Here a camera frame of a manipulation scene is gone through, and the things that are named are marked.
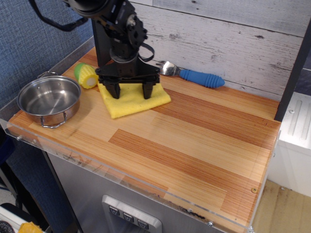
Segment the button panel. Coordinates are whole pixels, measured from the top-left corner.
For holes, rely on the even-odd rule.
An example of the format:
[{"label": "button panel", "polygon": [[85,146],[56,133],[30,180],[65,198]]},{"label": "button panel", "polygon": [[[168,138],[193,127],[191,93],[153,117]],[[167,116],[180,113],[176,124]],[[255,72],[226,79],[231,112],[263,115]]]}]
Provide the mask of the button panel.
[{"label": "button panel", "polygon": [[133,206],[114,199],[108,195],[103,195],[102,205],[108,219],[114,215],[123,218],[125,221],[134,224],[147,232],[162,233],[162,223],[159,219]]}]

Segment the stainless steel pot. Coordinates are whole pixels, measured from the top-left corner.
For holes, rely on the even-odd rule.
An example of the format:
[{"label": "stainless steel pot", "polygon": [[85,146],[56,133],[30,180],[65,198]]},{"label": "stainless steel pot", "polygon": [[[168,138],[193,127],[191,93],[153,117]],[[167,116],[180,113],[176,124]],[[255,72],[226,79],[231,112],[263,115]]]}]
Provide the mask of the stainless steel pot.
[{"label": "stainless steel pot", "polygon": [[17,96],[17,104],[35,123],[54,129],[78,111],[80,94],[81,88],[75,80],[54,75],[24,86]]}]

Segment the whitewashed wood wall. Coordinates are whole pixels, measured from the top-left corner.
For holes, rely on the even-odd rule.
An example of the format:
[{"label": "whitewashed wood wall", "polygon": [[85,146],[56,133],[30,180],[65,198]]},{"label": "whitewashed wood wall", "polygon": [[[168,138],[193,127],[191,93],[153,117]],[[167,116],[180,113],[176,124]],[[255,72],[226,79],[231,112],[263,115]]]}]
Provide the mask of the whitewashed wood wall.
[{"label": "whitewashed wood wall", "polygon": [[274,100],[282,97],[311,18],[311,0],[131,2],[155,61],[216,74],[228,87]]}]

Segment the pot handle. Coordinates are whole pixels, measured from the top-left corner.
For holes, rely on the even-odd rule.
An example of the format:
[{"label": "pot handle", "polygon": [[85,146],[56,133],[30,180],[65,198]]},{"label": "pot handle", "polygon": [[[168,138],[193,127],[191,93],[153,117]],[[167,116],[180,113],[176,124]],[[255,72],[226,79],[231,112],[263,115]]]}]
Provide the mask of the pot handle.
[{"label": "pot handle", "polygon": [[49,128],[49,129],[55,129],[55,128],[61,126],[62,124],[64,124],[64,123],[67,121],[67,115],[66,115],[66,113],[63,112],[63,114],[64,114],[64,121],[61,122],[61,123],[59,123],[58,125],[44,125],[44,117],[41,116],[41,126],[42,126],[43,128]]},{"label": "pot handle", "polygon": [[45,71],[42,74],[38,75],[37,79],[47,77],[47,76],[55,76],[55,75],[57,76],[58,74],[55,72],[51,72],[51,71]]}]

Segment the button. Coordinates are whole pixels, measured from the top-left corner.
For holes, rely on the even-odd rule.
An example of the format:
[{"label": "button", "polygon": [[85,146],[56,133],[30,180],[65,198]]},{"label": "button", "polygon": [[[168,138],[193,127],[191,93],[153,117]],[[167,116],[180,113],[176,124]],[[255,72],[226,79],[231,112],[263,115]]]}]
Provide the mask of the button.
[{"label": "button", "polygon": [[143,222],[143,221],[141,221],[141,220],[139,220],[139,219],[137,219],[137,223],[138,223],[138,225],[139,225],[141,228],[146,229],[146,230],[149,229],[149,226],[148,226],[147,223],[145,223],[145,222]]},{"label": "button", "polygon": [[123,217],[126,221],[134,222],[134,218],[126,213],[123,213]]},{"label": "button", "polygon": [[114,208],[114,207],[112,207],[112,206],[109,206],[109,209],[110,209],[110,212],[113,213],[114,215],[117,215],[117,216],[120,215],[118,209],[116,209],[116,208]]}]

